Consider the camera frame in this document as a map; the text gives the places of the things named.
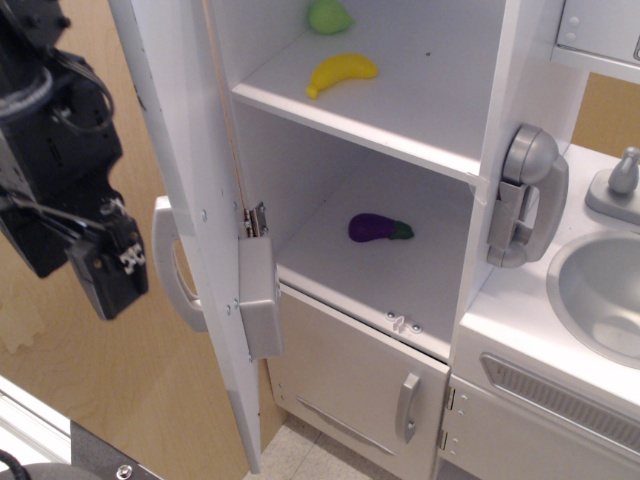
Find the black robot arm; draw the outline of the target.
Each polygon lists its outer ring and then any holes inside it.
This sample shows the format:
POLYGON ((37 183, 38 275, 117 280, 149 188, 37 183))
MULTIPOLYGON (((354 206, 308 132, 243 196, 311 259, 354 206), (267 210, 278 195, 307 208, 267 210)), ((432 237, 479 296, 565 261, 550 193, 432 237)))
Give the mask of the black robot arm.
POLYGON ((70 265, 97 315, 148 289, 144 243, 109 176, 121 158, 114 104, 55 1, 1 5, 1 231, 47 277, 70 265))

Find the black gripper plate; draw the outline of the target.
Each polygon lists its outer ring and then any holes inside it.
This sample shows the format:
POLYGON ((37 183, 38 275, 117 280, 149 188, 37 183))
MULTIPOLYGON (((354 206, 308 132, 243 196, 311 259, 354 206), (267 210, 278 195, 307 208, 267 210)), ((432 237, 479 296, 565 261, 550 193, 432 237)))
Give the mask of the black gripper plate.
POLYGON ((42 201, 2 190, 1 230, 40 277, 69 262, 103 320, 115 319, 148 291, 138 225, 102 175, 42 201))

